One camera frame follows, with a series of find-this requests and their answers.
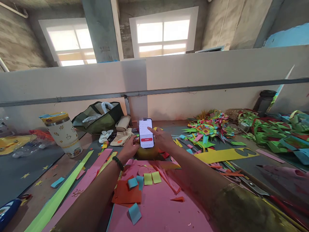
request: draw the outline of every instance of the metal rail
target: metal rail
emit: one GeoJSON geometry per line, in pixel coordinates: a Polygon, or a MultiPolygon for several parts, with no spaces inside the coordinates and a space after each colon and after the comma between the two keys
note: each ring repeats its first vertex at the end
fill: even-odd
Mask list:
{"type": "Polygon", "coordinates": [[[268,85],[308,83],[308,82],[309,82],[309,77],[300,78],[300,79],[283,79],[283,80],[273,80],[273,81],[204,85],[204,86],[171,88],[171,89],[160,89],[160,90],[144,90],[144,91],[120,92],[120,93],[95,94],[95,95],[86,95],[86,96],[57,97],[57,98],[26,100],[26,101],[12,101],[12,102],[8,101],[8,102],[1,102],[0,107],[59,103],[59,102],[69,102],[69,101],[74,102],[74,101],[117,98],[117,97],[136,97],[136,96],[138,97],[138,96],[147,96],[147,95],[154,95],[154,94],[165,94],[165,93],[196,92],[196,91],[206,91],[206,90],[234,89],[234,88],[246,88],[246,87],[257,87],[257,86],[268,86],[268,85]]]}

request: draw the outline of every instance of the smartphone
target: smartphone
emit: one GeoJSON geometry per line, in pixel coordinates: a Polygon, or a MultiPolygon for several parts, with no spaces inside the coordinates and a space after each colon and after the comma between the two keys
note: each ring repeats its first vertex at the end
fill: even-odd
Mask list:
{"type": "Polygon", "coordinates": [[[139,138],[142,148],[152,148],[154,144],[154,135],[147,127],[152,128],[151,119],[143,119],[139,121],[139,138]]]}

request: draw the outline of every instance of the black water bottle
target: black water bottle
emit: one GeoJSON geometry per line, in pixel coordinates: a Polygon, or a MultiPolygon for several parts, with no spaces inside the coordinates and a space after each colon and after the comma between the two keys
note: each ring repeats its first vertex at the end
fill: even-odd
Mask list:
{"type": "Polygon", "coordinates": [[[276,91],[273,90],[263,90],[260,93],[260,97],[258,98],[255,106],[253,108],[254,111],[258,112],[259,117],[264,117],[267,109],[269,108],[274,96],[276,95],[276,91]]]}

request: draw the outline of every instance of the red button on screen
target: red button on screen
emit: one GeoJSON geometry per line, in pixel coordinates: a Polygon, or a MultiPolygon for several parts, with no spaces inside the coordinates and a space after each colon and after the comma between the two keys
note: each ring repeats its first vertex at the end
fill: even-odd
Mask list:
{"type": "Polygon", "coordinates": [[[152,138],[141,139],[142,142],[152,141],[152,138]]]}

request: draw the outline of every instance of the window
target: window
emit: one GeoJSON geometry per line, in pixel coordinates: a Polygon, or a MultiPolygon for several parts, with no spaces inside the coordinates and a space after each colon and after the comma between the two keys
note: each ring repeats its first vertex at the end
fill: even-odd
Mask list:
{"type": "Polygon", "coordinates": [[[39,20],[59,66],[97,63],[85,18],[39,20]]]}
{"type": "Polygon", "coordinates": [[[130,18],[134,57],[185,54],[194,49],[199,7],[130,18]]]}

